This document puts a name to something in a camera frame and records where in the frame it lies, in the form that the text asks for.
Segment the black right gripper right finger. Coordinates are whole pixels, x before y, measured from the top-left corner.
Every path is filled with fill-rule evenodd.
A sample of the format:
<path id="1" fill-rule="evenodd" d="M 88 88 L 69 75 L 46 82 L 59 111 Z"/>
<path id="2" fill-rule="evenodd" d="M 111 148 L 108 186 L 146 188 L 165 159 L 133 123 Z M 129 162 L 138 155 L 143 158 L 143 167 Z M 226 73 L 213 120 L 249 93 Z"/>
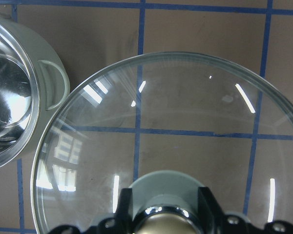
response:
<path id="1" fill-rule="evenodd" d="M 203 226 L 222 226 L 223 210 L 208 187 L 198 188 L 198 218 Z"/>

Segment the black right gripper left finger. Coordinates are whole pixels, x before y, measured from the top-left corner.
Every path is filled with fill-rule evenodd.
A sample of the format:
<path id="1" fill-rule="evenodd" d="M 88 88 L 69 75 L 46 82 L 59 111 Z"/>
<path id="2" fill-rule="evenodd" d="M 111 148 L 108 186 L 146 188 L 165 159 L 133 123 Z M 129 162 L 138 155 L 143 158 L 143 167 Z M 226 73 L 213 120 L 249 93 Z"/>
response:
<path id="1" fill-rule="evenodd" d="M 121 190 L 116 212 L 113 216 L 117 226 L 130 226 L 133 221 L 133 192 L 131 188 Z"/>

